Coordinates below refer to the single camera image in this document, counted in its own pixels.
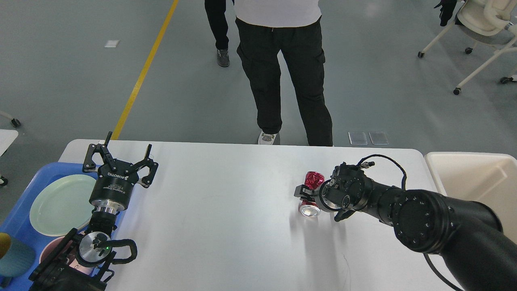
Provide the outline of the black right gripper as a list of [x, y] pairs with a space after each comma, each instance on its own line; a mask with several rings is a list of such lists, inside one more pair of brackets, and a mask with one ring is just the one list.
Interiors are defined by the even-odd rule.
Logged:
[[324, 212], [331, 213], [337, 212], [334, 216], [335, 222], [340, 222], [351, 217], [356, 213], [353, 209], [341, 209], [335, 203], [329, 201], [324, 196], [324, 188], [326, 184], [318, 186], [316, 189], [310, 189], [305, 184], [299, 185], [295, 188], [294, 197], [299, 198], [302, 201], [315, 201], [317, 207]]

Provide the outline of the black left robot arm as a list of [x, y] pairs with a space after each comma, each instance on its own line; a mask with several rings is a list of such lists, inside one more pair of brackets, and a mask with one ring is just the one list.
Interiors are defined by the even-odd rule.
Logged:
[[150, 157], [131, 163], [114, 158], [108, 149], [112, 132], [105, 142], [90, 144], [82, 171], [96, 173], [89, 198], [92, 216], [83, 234], [73, 228], [59, 245], [29, 275], [31, 291], [103, 291], [114, 276], [111, 265], [128, 264], [137, 258], [131, 239], [115, 240], [118, 214], [128, 209], [134, 186], [149, 188], [159, 164]]

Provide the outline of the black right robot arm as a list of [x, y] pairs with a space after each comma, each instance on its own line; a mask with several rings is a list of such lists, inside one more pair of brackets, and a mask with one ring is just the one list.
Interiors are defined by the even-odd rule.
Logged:
[[295, 188], [305, 217], [335, 213], [336, 222], [363, 212], [393, 227], [396, 238], [422, 253], [435, 275], [455, 291], [515, 291], [516, 244], [503, 233], [502, 222], [478, 201], [447, 197], [430, 190], [387, 186], [367, 177], [375, 162], [336, 166], [328, 180], [314, 171]]

